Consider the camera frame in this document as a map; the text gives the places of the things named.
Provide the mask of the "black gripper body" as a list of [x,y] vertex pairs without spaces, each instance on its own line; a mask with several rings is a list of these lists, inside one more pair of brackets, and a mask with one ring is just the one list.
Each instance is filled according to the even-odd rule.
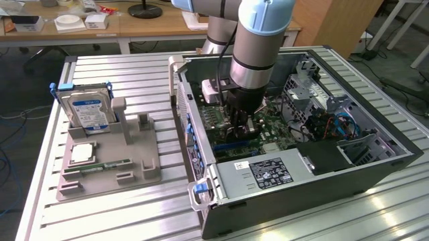
[[235,88],[227,93],[227,104],[235,110],[254,113],[262,104],[267,87],[258,89]]

